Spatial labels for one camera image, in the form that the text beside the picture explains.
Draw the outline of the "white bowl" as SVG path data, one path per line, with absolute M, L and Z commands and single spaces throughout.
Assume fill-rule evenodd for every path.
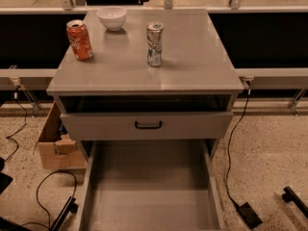
M 111 6 L 98 10 L 96 15 L 107 30 L 117 31 L 122 28 L 126 21 L 127 10 L 122 7 Z

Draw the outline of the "grey drawer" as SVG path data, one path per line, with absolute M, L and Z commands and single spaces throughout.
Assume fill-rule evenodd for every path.
M 75 231 L 225 231 L 205 141 L 101 141 Z
M 220 139 L 231 112 L 61 114 L 76 141 Z

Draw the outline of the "cardboard box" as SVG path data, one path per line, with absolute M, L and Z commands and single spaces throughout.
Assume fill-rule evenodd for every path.
M 76 141 L 64 131 L 61 112 L 56 103 L 48 113 L 38 137 L 38 152 L 45 169 L 86 168 L 88 163 Z

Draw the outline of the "metal railing frame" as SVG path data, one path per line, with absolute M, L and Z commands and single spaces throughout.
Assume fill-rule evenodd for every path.
M 72 11 L 65 9 L 66 1 Z M 219 37 L 242 79 L 252 83 L 245 91 L 256 97 L 292 97 L 307 91 L 307 0 L 143 0 L 146 7 L 203 6 L 208 9 Z M 58 20 L 79 15 L 85 0 L 1 0 L 1 90 L 10 91 L 9 67 L 15 64 L 29 90 L 43 91 L 49 72 L 68 47 L 56 24 L 55 44 L 44 47 L 40 30 L 26 28 L 54 12 Z

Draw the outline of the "grey drawer cabinet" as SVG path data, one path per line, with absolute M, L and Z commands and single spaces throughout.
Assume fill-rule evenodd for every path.
M 62 114 L 232 113 L 243 86 L 205 10 L 131 10 L 116 32 L 95 12 L 84 21 L 92 58 L 80 62 L 65 54 L 47 89 Z M 164 24 L 159 66 L 147 62 L 152 21 Z M 220 139 L 198 140 L 214 153 Z

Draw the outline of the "grey top drawer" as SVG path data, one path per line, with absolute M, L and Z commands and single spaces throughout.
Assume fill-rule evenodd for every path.
M 220 139 L 231 112 L 61 114 L 76 141 Z

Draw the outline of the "black bar lower right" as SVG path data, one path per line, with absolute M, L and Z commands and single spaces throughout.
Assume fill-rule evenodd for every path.
M 296 193 L 292 190 L 291 187 L 287 186 L 283 189 L 284 193 L 282 194 L 282 198 L 286 203 L 293 202 L 296 207 L 300 210 L 300 212 L 308 218 L 308 207 L 305 203 L 296 195 Z

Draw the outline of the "black bar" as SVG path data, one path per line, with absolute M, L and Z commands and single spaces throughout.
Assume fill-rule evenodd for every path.
M 305 203 L 296 195 L 296 193 L 292 190 L 291 187 L 287 186 L 283 189 L 284 193 L 282 194 L 282 198 L 286 203 L 293 202 L 296 207 L 300 210 L 300 212 L 308 218 L 308 207 Z
M 62 227 L 66 216 L 69 213 L 75 214 L 78 210 L 78 205 L 75 203 L 76 198 L 71 196 L 67 202 L 65 203 L 64 207 L 58 214 L 57 218 L 53 221 L 49 231 L 59 231 Z

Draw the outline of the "crushed silver can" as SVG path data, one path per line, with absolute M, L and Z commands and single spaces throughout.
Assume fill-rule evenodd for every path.
M 162 41 L 164 24 L 159 21 L 152 21 L 147 24 L 147 62 L 151 66 L 159 66 L 162 63 Z

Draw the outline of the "black power adapter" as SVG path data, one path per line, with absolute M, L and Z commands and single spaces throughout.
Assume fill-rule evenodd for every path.
M 250 229 L 253 229 L 263 223 L 247 202 L 240 206 L 237 211 Z

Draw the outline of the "orange soda can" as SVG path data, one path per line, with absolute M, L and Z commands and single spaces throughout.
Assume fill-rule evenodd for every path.
M 92 57 L 88 28 L 82 20 L 74 19 L 66 23 L 66 32 L 72 51 L 79 61 Z

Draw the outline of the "black bar lower left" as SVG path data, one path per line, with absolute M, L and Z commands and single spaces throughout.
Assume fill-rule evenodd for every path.
M 69 213 L 75 214 L 78 210 L 78 205 L 75 203 L 76 198 L 71 196 L 67 202 L 65 203 L 64 207 L 58 214 L 57 218 L 53 221 L 49 231 L 59 231 L 62 227 L 66 216 Z

